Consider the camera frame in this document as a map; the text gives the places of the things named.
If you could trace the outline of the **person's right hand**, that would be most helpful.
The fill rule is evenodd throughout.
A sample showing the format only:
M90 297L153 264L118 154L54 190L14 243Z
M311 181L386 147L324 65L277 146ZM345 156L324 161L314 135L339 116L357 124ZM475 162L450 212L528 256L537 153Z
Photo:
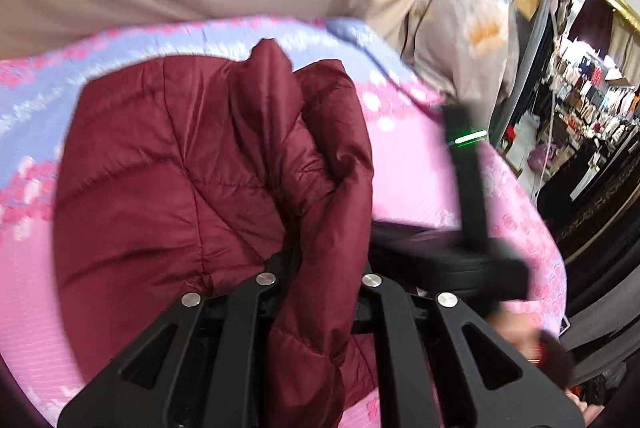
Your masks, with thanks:
M486 321L560 389L570 385L575 368L570 352L553 335L535 326L528 315L501 310Z

